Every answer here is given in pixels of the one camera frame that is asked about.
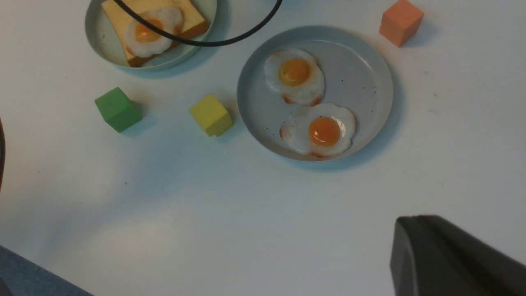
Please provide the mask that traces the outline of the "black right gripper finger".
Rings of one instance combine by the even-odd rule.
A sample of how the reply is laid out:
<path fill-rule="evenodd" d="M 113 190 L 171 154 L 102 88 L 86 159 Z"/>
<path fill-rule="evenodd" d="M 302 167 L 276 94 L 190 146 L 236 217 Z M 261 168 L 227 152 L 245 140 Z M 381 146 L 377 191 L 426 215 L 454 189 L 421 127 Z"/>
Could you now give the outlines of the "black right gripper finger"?
<path fill-rule="evenodd" d="M 438 215 L 399 217 L 390 258 L 397 296 L 524 296 L 524 264 Z"/>

